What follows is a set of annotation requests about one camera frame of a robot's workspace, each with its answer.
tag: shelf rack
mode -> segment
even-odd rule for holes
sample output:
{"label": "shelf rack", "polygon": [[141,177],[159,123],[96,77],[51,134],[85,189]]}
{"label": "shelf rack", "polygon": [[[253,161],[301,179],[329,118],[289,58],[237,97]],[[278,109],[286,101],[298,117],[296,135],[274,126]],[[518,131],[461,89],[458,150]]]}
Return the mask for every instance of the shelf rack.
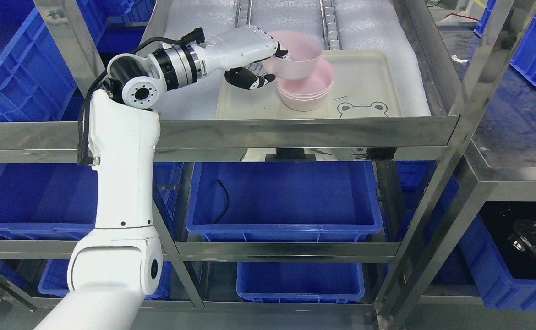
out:
{"label": "shelf rack", "polygon": [[[39,12],[82,92],[103,69],[86,25],[79,17],[75,0],[35,0]],[[332,0],[321,0],[321,8]],[[172,0],[158,0],[142,40],[163,35]],[[189,301],[145,301],[143,308],[226,309],[250,311],[316,311],[377,314],[381,328],[401,326],[419,299],[426,303],[460,301],[478,303],[477,292],[468,286],[454,290],[428,286],[438,267],[457,243],[453,234],[442,230],[434,236],[425,253],[412,264],[418,253],[417,241],[444,190],[465,147],[480,123],[490,98],[504,75],[515,48],[536,11],[536,0],[501,0],[486,27],[471,66],[463,79],[457,76],[438,28],[424,1],[394,0],[402,28],[419,60],[423,85],[432,115],[430,117],[394,117],[364,119],[315,119],[270,121],[161,121],[161,136],[155,161],[186,161],[180,182],[173,238],[164,225],[168,217],[159,195],[153,194],[154,225],[164,249],[164,259],[172,265],[182,282]],[[55,22],[50,11],[62,13]],[[251,15],[251,2],[247,13]],[[331,32],[324,27],[324,32]],[[0,123],[0,163],[66,163],[76,159],[77,123]],[[213,243],[189,242],[184,229],[188,187],[194,161],[240,161],[249,149],[263,148],[334,148],[338,160],[366,159],[372,148],[383,149],[387,157],[376,160],[381,204],[387,216],[386,233],[371,236],[364,243]],[[396,189],[393,160],[437,161],[436,171],[402,242],[394,242],[400,226],[400,200]],[[455,209],[446,214],[454,217]],[[467,228],[455,221],[454,230]],[[0,258],[66,259],[76,242],[0,241]],[[350,305],[304,303],[248,303],[205,300],[205,278],[199,280],[190,261],[280,261],[280,262],[358,262],[378,263],[378,282],[373,288],[375,301]],[[390,263],[383,279],[383,264]],[[0,286],[30,309],[54,306],[59,299],[36,298],[18,290],[0,276]]]}

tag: pink plastic bowl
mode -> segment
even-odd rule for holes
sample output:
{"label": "pink plastic bowl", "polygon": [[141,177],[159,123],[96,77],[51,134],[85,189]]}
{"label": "pink plastic bowl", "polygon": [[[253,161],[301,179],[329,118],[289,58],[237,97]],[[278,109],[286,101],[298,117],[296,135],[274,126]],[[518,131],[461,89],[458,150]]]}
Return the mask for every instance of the pink plastic bowl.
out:
{"label": "pink plastic bowl", "polygon": [[272,56],[264,60],[262,65],[266,71],[283,79],[303,79],[312,73],[323,52],[315,38],[295,31],[272,31],[268,34],[289,50],[289,57]]}
{"label": "pink plastic bowl", "polygon": [[290,96],[286,96],[284,94],[280,94],[280,99],[282,102],[289,108],[296,110],[296,111],[311,111],[315,110],[316,108],[320,107],[327,101],[327,92],[323,96],[319,96],[316,99],[308,99],[308,100],[297,100],[292,99]]}
{"label": "pink plastic bowl", "polygon": [[335,71],[329,62],[319,59],[313,73],[304,79],[276,79],[280,99],[296,111],[311,111],[325,103],[333,88]]}
{"label": "pink plastic bowl", "polygon": [[311,94],[311,95],[307,95],[307,96],[299,96],[297,94],[291,94],[285,90],[282,90],[281,88],[279,88],[278,86],[276,86],[276,88],[278,88],[278,92],[280,92],[281,94],[284,94],[286,96],[290,96],[291,98],[293,99],[297,99],[297,100],[304,100],[304,99],[314,99],[318,96],[321,96],[323,94],[327,94],[329,93],[329,91],[333,88],[333,85],[329,86],[328,88],[326,88],[325,90],[323,90],[322,92],[320,93],[317,93],[317,94]]}
{"label": "pink plastic bowl", "polygon": [[278,90],[293,98],[313,97],[333,87],[335,71],[325,59],[318,59],[309,77],[297,80],[276,78]]}

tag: cartoon frog face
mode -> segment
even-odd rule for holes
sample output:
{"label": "cartoon frog face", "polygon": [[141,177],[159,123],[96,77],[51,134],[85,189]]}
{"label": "cartoon frog face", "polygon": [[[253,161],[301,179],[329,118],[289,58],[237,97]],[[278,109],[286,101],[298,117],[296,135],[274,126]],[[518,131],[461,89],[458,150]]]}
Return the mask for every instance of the cartoon frog face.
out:
{"label": "cartoon frog face", "polygon": [[337,106],[339,118],[388,117],[388,106],[382,102],[373,102],[369,106],[354,106],[349,102]]}

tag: black wire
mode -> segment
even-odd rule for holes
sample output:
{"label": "black wire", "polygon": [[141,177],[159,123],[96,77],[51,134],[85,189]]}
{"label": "black wire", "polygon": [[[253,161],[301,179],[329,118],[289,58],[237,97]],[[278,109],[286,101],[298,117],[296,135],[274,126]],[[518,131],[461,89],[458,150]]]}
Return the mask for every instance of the black wire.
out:
{"label": "black wire", "polygon": [[224,190],[225,198],[227,199],[227,203],[225,204],[225,209],[221,213],[221,215],[215,220],[214,224],[218,224],[219,220],[224,217],[225,213],[227,213],[228,209],[230,208],[230,194],[228,194],[228,190],[225,188],[224,184],[221,182],[220,179],[217,179],[217,183],[221,186],[221,188]]}
{"label": "black wire", "polygon": [[434,4],[433,6],[427,6],[427,7],[428,7],[428,8],[435,7],[435,6],[438,6],[438,4],[440,4],[440,3],[442,3],[442,2],[443,2],[443,0],[439,0],[439,2],[436,3],[436,4]]}
{"label": "black wire", "polygon": [[[149,38],[148,40],[145,40],[143,43],[141,43],[139,46],[137,46],[134,50],[130,52],[130,54],[136,54],[140,50],[144,49],[149,44],[152,44],[153,42],[165,42],[167,44],[187,44],[190,42],[190,40],[185,40],[183,37],[181,40],[173,40],[164,38],[162,36],[155,36],[152,38]],[[104,70],[98,77],[93,81],[91,86],[89,86],[87,95],[85,96],[85,100],[83,101],[83,104],[81,105],[81,108],[79,109],[79,144],[77,145],[77,164],[78,165],[90,165],[93,163],[94,159],[93,157],[90,157],[88,155],[88,119],[89,119],[89,109],[90,109],[90,102],[91,97],[93,95],[93,92],[97,90],[97,88],[100,86],[101,81],[105,78],[107,75],[107,70]]]}

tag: black cable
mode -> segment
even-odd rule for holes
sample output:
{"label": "black cable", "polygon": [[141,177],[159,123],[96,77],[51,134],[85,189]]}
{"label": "black cable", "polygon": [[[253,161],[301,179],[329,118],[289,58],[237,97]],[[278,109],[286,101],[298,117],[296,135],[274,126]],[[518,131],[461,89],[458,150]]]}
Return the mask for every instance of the black cable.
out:
{"label": "black cable", "polygon": [[[139,46],[137,46],[134,50],[130,52],[130,54],[136,54],[140,50],[144,49],[149,44],[152,44],[153,42],[165,42],[167,44],[188,44],[192,41],[196,41],[198,44],[201,44],[205,42],[205,35],[203,34],[203,28],[197,27],[192,32],[188,33],[186,36],[183,36],[180,40],[172,40],[168,38],[164,38],[162,36],[155,36],[152,38],[149,38],[148,40],[145,40],[143,43],[141,43]],[[79,109],[79,143],[77,145],[77,165],[91,165],[94,162],[94,158],[90,157],[88,155],[88,120],[89,120],[89,109],[90,109],[90,102],[91,97],[93,95],[93,92],[97,90],[97,88],[100,86],[101,81],[105,78],[107,75],[107,70],[104,70],[98,77],[93,81],[91,86],[89,86],[87,95],[85,96],[85,99],[83,101],[83,104],[81,105],[81,108]]]}
{"label": "black cable", "polygon": [[219,220],[224,217],[224,215],[228,212],[228,209],[230,208],[230,194],[228,194],[228,190],[225,188],[224,184],[221,182],[220,179],[217,179],[217,183],[221,186],[221,188],[224,190],[225,198],[227,199],[227,203],[225,204],[225,209],[221,213],[221,215],[215,220],[214,224],[218,224]]}
{"label": "black cable", "polygon": [[438,3],[434,4],[433,6],[427,6],[427,8],[431,8],[431,7],[435,7],[435,6],[438,6],[438,4],[440,4],[440,3],[442,3],[442,2],[443,2],[443,0],[439,0],[439,2],[438,2]]}

